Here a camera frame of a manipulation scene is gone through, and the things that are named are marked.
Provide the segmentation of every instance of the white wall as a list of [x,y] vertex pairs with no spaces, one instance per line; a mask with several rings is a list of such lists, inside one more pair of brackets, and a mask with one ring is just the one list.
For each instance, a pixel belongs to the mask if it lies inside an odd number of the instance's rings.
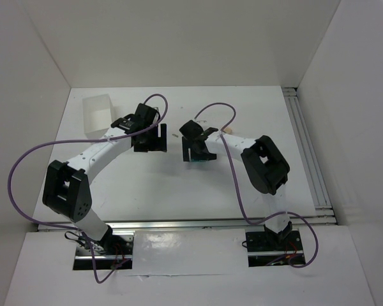
[[[70,87],[14,0],[0,0],[0,305],[31,225],[12,208],[6,192],[14,161],[56,136]],[[15,177],[20,206],[32,214],[50,149],[34,154]]]
[[72,87],[297,87],[339,3],[20,1]]
[[298,94],[331,201],[383,305],[383,0],[342,0]]

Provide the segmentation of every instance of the plastic container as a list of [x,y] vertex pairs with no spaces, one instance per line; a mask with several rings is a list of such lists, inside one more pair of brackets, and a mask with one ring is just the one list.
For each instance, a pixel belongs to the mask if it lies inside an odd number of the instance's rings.
[[84,132],[88,139],[102,137],[115,121],[115,110],[108,94],[82,100]]

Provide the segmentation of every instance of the wiring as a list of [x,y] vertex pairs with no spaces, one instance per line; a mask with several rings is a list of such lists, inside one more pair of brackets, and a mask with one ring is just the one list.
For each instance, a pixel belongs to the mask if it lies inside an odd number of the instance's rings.
[[[80,229],[78,228],[75,228],[73,226],[67,226],[67,225],[62,225],[62,224],[55,224],[55,223],[50,223],[50,222],[44,222],[44,221],[39,221],[39,220],[36,220],[32,217],[30,217],[29,215],[27,215],[26,213],[24,213],[21,208],[17,205],[15,199],[14,199],[14,196],[13,196],[13,191],[12,191],[12,181],[13,181],[13,175],[14,175],[14,171],[16,170],[17,166],[21,163],[21,161],[26,158],[28,155],[30,155],[31,153],[33,153],[34,151],[38,150],[38,149],[41,149],[41,148],[44,148],[44,147],[48,147],[50,145],[60,145],[60,144],[65,144],[65,143],[100,143],[100,142],[108,142],[108,141],[113,141],[113,140],[120,140],[120,139],[124,139],[124,138],[128,138],[128,137],[133,137],[133,136],[137,136],[139,134],[142,134],[142,133],[145,133],[149,130],[151,130],[152,128],[156,127],[166,116],[167,114],[167,110],[169,108],[169,104],[167,103],[167,99],[164,95],[162,94],[152,94],[150,95],[149,97],[146,98],[146,100],[144,101],[144,104],[146,104],[151,98],[153,97],[160,97],[162,98],[162,100],[164,101],[165,103],[165,111],[163,112],[163,114],[161,115],[161,117],[152,125],[150,125],[149,127],[141,130],[141,131],[137,131],[137,132],[134,132],[132,134],[127,134],[127,135],[123,135],[123,136],[117,136],[117,137],[111,137],[109,139],[106,139],[106,138],[102,138],[102,139],[91,139],[91,140],[88,140],[88,139],[72,139],[72,140],[57,140],[57,141],[53,141],[53,142],[45,142],[45,143],[42,143],[41,145],[36,145],[35,147],[27,150],[25,153],[23,153],[17,160],[16,162],[14,163],[14,165],[12,166],[12,168],[10,169],[10,172],[8,174],[8,179],[7,179],[7,193],[8,193],[8,197],[10,199],[10,202],[11,204],[13,205],[14,209],[22,216],[24,217],[25,219],[27,219],[28,221],[30,222],[33,222],[35,224],[41,224],[41,225],[44,225],[44,226],[51,226],[51,227],[54,227],[54,228],[64,228],[66,230],[78,230],[80,231]],[[92,264],[93,264],[93,270],[94,270],[94,276],[95,276],[95,280],[97,283],[99,284],[102,284],[103,282],[105,282],[108,277],[110,277],[110,275],[117,269],[119,268],[120,266],[122,266],[126,261],[125,260],[122,260],[122,262],[120,264],[118,264],[117,266],[115,266],[115,269],[113,269],[107,276],[106,278],[104,278],[103,280],[99,280],[98,278],[98,274],[96,273],[96,261],[95,261],[95,255],[94,255],[94,249],[93,249],[93,246],[92,246],[92,239],[90,239],[83,231],[80,231],[82,236],[85,238],[86,242],[88,243],[88,246],[89,246],[89,250],[91,251],[91,255],[92,255]]]
[[318,241],[318,237],[317,237],[316,232],[313,230],[311,224],[309,224],[309,222],[308,222],[304,217],[302,217],[301,215],[299,215],[299,214],[297,214],[297,213],[295,213],[295,212],[276,212],[276,213],[271,214],[271,215],[269,215],[268,217],[265,217],[265,218],[260,219],[260,220],[258,220],[258,221],[252,221],[252,220],[250,220],[250,219],[248,218],[248,216],[246,215],[246,212],[245,212],[245,210],[244,210],[244,206],[243,206],[243,201],[242,201],[242,199],[241,199],[241,193],[240,193],[239,184],[238,184],[238,179],[237,179],[237,175],[236,175],[236,169],[234,168],[234,163],[233,163],[233,161],[232,161],[232,157],[231,157],[231,153],[230,153],[230,150],[229,150],[229,146],[227,145],[227,142],[225,141],[225,138],[224,138],[224,136],[223,136],[224,129],[225,129],[225,128],[226,128],[226,127],[227,127],[227,126],[228,126],[228,125],[229,125],[229,124],[236,118],[236,115],[237,115],[236,109],[235,109],[232,105],[230,105],[230,104],[228,104],[228,103],[222,103],[222,102],[211,103],[211,104],[205,106],[203,109],[201,109],[201,111],[199,111],[199,112],[196,114],[196,116],[194,117],[194,119],[196,120],[197,117],[198,117],[204,110],[206,110],[206,109],[208,109],[209,107],[212,107],[212,106],[214,106],[214,105],[223,105],[223,106],[227,106],[227,107],[231,108],[232,111],[233,111],[233,116],[232,116],[232,118],[228,121],[228,123],[226,123],[226,124],[220,129],[220,131],[221,131],[221,133],[220,133],[220,138],[222,139],[222,142],[223,142],[224,147],[225,147],[225,151],[226,151],[226,153],[227,153],[227,157],[228,157],[228,159],[229,159],[230,169],[231,169],[231,174],[232,174],[232,178],[233,178],[233,181],[234,181],[234,187],[235,187],[235,189],[236,189],[237,201],[238,201],[238,205],[239,205],[239,207],[240,207],[240,211],[241,211],[241,213],[242,213],[242,215],[243,215],[243,217],[244,217],[244,220],[245,220],[248,224],[250,224],[250,225],[259,225],[259,224],[261,224],[261,223],[264,223],[264,222],[266,222],[266,221],[272,219],[273,217],[276,217],[277,215],[283,215],[283,214],[293,215],[294,217],[297,217],[297,218],[299,218],[300,220],[302,220],[302,221],[309,227],[309,229],[310,229],[310,231],[312,232],[312,235],[313,235],[313,237],[314,237],[314,239],[315,239],[315,252],[313,253],[312,258],[311,258],[307,263],[305,263],[305,264],[303,264],[303,265],[293,265],[293,264],[291,263],[291,259],[292,259],[293,257],[290,257],[290,258],[289,258],[289,260],[288,260],[288,264],[289,264],[291,267],[293,267],[293,268],[304,268],[304,267],[306,267],[306,266],[309,266],[311,263],[313,263],[313,261],[314,261],[315,258],[317,257],[317,254],[318,254],[318,251],[319,251],[319,241]]

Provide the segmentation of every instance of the robotic arm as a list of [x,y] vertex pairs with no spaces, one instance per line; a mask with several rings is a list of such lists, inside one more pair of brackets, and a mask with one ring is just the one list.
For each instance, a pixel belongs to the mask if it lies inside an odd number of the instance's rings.
[[118,155],[134,147],[135,152],[167,151],[166,124],[137,136],[111,140],[112,137],[130,135],[148,128],[160,118],[159,111],[139,104],[134,114],[129,114],[111,124],[102,136],[105,142],[95,143],[83,153],[67,162],[53,161],[49,164],[43,192],[44,205],[69,219],[76,227],[85,231],[98,247],[113,252],[113,245],[120,244],[121,238],[112,234],[93,211],[89,186],[95,176]]
[[[183,145],[183,161],[210,161],[217,154],[227,155],[221,131],[209,127],[204,130],[193,120],[180,128]],[[290,170],[272,139],[261,136],[259,139],[242,138],[223,134],[232,159],[242,161],[250,182],[260,193],[268,208],[268,214],[287,211],[285,183]],[[289,216],[278,215],[265,223],[269,240],[279,244],[292,230]]]

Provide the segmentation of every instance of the white table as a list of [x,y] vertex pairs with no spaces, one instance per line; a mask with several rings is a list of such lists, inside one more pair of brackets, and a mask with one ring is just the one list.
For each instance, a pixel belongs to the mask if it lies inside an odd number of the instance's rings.
[[[157,245],[152,248],[140,244],[134,251],[133,270],[118,271],[102,285],[95,283],[92,271],[72,270],[76,245],[63,232],[28,233],[5,306],[374,305],[346,226],[315,227],[319,255],[304,269],[248,268],[240,231],[228,230],[229,239],[214,230],[196,231],[200,243],[194,247],[195,254],[180,252],[177,256],[171,253],[195,240],[187,237],[192,232],[172,231],[176,238],[153,240]],[[309,259],[315,246],[313,237],[306,227],[300,231]],[[153,258],[156,265],[148,262]],[[188,271],[189,266],[197,269]],[[101,278],[106,274],[99,272]]]
[[[179,128],[207,104],[226,102],[235,106],[237,117],[231,124],[235,135],[259,138],[270,136],[290,164],[287,184],[289,210],[315,215],[310,186],[299,154],[289,114],[280,87],[141,87],[72,89],[57,140],[85,138],[82,98],[109,94],[117,116],[133,113],[136,106],[153,93],[165,95],[169,111],[168,152],[120,155],[93,181],[93,209],[105,221],[225,219],[241,218],[226,157],[206,163],[184,163]],[[163,102],[153,98],[149,105],[163,112]],[[199,120],[220,128],[230,119],[231,111],[214,106]],[[66,161],[89,144],[55,146],[50,160]],[[265,215],[260,193],[248,180],[242,163],[236,162],[243,203],[250,217]],[[42,189],[34,218],[65,221],[41,202]]]

